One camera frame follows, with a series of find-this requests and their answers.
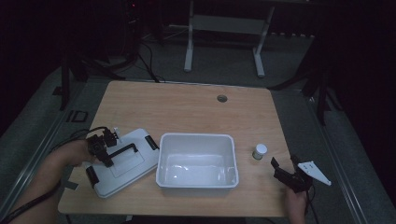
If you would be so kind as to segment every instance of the person's right hand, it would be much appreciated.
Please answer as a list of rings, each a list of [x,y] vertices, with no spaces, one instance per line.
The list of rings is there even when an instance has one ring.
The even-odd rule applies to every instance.
[[[291,188],[286,187],[285,208],[288,213],[290,224],[305,223],[306,203],[306,192],[294,193]]]

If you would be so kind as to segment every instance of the gray floor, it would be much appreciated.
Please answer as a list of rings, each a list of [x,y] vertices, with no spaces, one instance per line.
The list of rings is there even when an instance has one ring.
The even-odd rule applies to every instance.
[[[153,52],[152,70],[166,81],[207,83],[219,85],[265,88],[292,77],[312,39],[304,37],[285,38],[270,35],[262,53],[266,76],[258,78],[252,58],[251,46],[255,42],[244,41],[242,47],[218,47],[207,43],[205,34],[197,34],[192,71],[185,73],[185,36],[176,35],[163,47],[155,42],[147,43]],[[149,49],[142,46],[143,58],[149,61]],[[119,75],[127,80],[149,80],[141,61]],[[12,126],[0,139],[0,176],[2,185],[0,202],[5,202],[16,186],[20,172],[37,150],[46,150],[67,138],[72,132],[89,128],[101,97],[110,81],[92,72],[87,83],[72,83],[72,101],[64,112],[59,111],[60,97],[53,96],[53,89],[60,85],[60,69],[43,82],[41,88],[21,112]],[[315,182],[317,195],[313,204],[320,223],[395,223],[396,211],[383,190],[375,172],[364,153],[359,138],[342,111],[332,110],[325,114],[326,126],[318,124],[315,117],[315,97],[307,99],[300,93],[304,81],[283,91],[272,91],[276,110],[285,134],[290,153],[304,161],[314,161],[332,181],[332,186]],[[84,123],[66,122],[71,110],[89,112]],[[67,179],[71,169],[66,169]],[[70,216],[73,223],[121,223],[119,216]],[[283,217],[270,217],[275,223],[288,223]],[[270,223],[265,218],[247,217],[247,223]],[[59,223],[67,223],[60,214]],[[310,210],[307,223],[315,223]]]

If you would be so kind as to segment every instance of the table top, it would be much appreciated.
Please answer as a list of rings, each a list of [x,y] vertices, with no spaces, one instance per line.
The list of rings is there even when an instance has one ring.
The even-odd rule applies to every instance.
[[[218,101],[218,96],[227,101]],[[118,127],[121,135],[148,131],[160,143],[165,133],[224,133],[234,140],[239,184],[225,195],[170,196],[156,184],[155,172],[140,178],[109,198],[99,198],[85,170],[74,168],[69,180],[77,190],[65,189],[59,211],[66,214],[114,214],[207,217],[283,217],[285,187],[273,177],[275,157],[291,172],[289,150],[266,89],[230,86],[110,82],[92,127]],[[256,161],[259,143],[268,152]]]

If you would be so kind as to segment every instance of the white container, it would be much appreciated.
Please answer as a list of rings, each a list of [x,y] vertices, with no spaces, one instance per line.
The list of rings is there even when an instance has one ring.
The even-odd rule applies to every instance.
[[[233,139],[227,134],[164,134],[156,182],[168,189],[235,188],[239,176]]]

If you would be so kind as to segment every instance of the white metal stand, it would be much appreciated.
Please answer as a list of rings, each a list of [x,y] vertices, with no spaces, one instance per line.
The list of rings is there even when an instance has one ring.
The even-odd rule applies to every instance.
[[[240,33],[250,35],[260,35],[260,42],[256,48],[253,48],[253,57],[256,64],[257,75],[264,77],[264,69],[262,66],[262,45],[268,33],[268,28],[274,14],[274,7],[270,7],[266,20],[252,20],[228,17],[216,17],[206,15],[194,15],[193,0],[190,0],[190,18],[189,18],[189,42],[187,45],[186,61],[184,63],[184,71],[190,72],[192,65],[192,31],[207,30],[217,32]]]

